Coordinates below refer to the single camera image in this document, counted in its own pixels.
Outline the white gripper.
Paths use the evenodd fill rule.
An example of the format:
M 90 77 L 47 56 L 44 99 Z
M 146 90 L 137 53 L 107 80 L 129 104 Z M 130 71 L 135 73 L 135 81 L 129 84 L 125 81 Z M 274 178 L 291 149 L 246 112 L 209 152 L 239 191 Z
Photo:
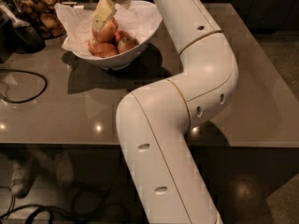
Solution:
M 99 0 L 93 13 L 92 28 L 99 32 L 105 24 L 116 14 L 115 3 L 126 4 L 132 0 Z

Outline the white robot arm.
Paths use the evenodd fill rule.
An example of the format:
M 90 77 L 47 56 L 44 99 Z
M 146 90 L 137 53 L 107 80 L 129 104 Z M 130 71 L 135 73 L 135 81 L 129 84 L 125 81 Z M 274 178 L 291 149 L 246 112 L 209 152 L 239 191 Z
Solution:
M 200 0 L 153 1 L 182 71 L 121 100 L 116 112 L 121 150 L 149 224 L 223 224 L 184 135 L 227 106 L 238 81 L 237 62 Z

